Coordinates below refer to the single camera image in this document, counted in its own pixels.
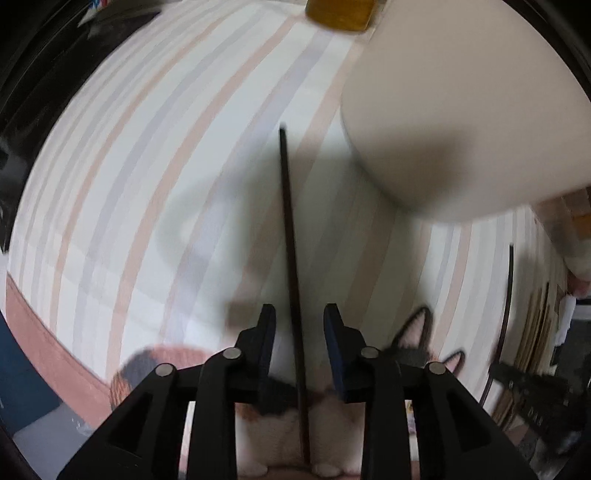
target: cat ear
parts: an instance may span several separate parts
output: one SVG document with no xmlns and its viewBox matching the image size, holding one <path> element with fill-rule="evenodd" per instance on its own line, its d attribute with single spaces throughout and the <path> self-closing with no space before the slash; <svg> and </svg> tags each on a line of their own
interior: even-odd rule
<svg viewBox="0 0 591 480">
<path fill-rule="evenodd" d="M 441 362 L 451 373 L 457 375 L 462 370 L 465 361 L 466 354 L 464 353 L 464 350 L 456 350 Z"/>
<path fill-rule="evenodd" d="M 427 306 L 417 309 L 392 341 L 393 347 L 426 348 L 431 338 L 433 314 Z"/>
</svg>

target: striped fabric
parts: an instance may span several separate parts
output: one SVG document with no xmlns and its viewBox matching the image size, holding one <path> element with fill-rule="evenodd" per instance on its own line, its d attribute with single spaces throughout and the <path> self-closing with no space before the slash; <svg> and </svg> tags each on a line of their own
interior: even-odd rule
<svg viewBox="0 0 591 480">
<path fill-rule="evenodd" d="M 218 351 L 269 302 L 278 313 L 271 368 L 293 378 L 277 134 L 285 123 L 310 386 L 330 383 L 327 302 L 378 347 L 427 303 L 431 349 L 464 348 L 460 379 L 480 393 L 509 243 L 511 322 L 547 280 L 553 301 L 566 271 L 529 207 L 471 225 L 430 223 L 364 175 L 339 103 L 365 41 L 308 22 L 299 5 L 192 0 L 103 62 L 35 163 L 8 266 L 84 367 L 108 382 L 150 345 Z M 511 356 L 519 331 L 509 332 Z"/>
</svg>

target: cat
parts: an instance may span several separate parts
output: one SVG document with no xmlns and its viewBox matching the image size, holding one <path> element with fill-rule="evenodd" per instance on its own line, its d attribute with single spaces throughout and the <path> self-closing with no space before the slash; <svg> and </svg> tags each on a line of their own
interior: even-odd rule
<svg viewBox="0 0 591 480">
<path fill-rule="evenodd" d="M 417 309 L 404 323 L 394 340 L 382 350 L 400 363 L 423 367 L 436 357 L 428 344 L 433 314 L 426 307 Z M 203 363 L 212 352 L 187 347 L 157 346 L 134 355 L 114 376 L 110 386 L 111 406 L 115 408 L 156 365 L 169 362 L 177 368 Z M 458 350 L 442 363 L 457 375 L 465 362 Z M 269 378 L 267 395 L 255 405 L 236 405 L 236 464 L 240 476 L 259 477 L 272 466 L 301 465 L 298 435 L 296 389 Z M 359 475 L 364 430 L 364 405 L 344 404 L 332 388 L 309 393 L 310 449 L 313 473 L 320 477 Z M 411 458 L 418 459 L 412 409 L 407 402 L 411 434 Z M 186 462 L 188 431 L 182 447 L 181 468 Z"/>
</svg>

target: orange object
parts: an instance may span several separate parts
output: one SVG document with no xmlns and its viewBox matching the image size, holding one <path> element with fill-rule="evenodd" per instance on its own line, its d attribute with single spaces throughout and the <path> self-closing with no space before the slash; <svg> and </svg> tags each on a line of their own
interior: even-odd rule
<svg viewBox="0 0 591 480">
<path fill-rule="evenodd" d="M 375 0 L 308 0 L 306 15 L 330 28 L 364 31 L 374 11 Z"/>
</svg>

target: white surface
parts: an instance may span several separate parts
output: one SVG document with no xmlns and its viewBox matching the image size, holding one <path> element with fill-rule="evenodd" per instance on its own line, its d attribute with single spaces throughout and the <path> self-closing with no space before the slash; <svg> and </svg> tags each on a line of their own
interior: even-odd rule
<svg viewBox="0 0 591 480">
<path fill-rule="evenodd" d="M 372 177 L 411 209 L 474 220 L 591 183 L 591 103 L 502 0 L 395 0 L 343 91 Z"/>
</svg>

